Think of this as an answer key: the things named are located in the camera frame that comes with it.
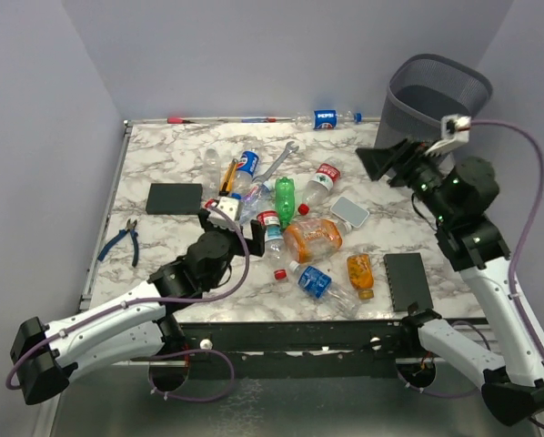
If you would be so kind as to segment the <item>red label clear bottle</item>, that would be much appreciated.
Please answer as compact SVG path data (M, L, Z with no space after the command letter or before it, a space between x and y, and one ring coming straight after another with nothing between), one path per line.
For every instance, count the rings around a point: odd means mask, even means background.
M278 214L273 209L264 210L257 215L257 220L266 228L265 255L271 260L279 262L285 255L286 246Z

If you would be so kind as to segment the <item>blue label water bottle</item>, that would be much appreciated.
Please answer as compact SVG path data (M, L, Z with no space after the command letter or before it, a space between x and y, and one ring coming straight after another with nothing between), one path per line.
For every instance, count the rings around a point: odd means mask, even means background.
M297 286L310 298L330 305L346 319L357 316L360 300L332 280L328 274L312 265L296 261L291 261L288 269L294 275Z

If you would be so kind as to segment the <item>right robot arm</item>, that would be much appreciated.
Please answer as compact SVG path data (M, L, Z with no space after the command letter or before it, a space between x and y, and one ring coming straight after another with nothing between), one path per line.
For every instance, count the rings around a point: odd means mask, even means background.
M479 346L434 310L405 317L398 344L407 355L431 351L445 360L480 390L496 420L513 426L544 412L544 331L513 271L515 257L486 215L499 194L495 171L487 160L468 157L443 174L427 148L404 139L356 153L371 180L392 173L390 186L410 188L434 216L438 246L483 309L500 353Z

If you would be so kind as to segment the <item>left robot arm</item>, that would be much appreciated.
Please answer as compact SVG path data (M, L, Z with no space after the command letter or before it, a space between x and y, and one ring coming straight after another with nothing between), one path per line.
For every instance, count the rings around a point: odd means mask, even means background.
M160 267L123 295L66 319L43 323L33 317L18 328L10 350L12 370L5 378L28 405L48 401L87 374L130 360L168 360L193 353L175 319L193 304L222 300L241 288L218 288L234 257L248 265L265 252L266 228L250 223L251 238L226 208L202 209L203 234L186 254Z

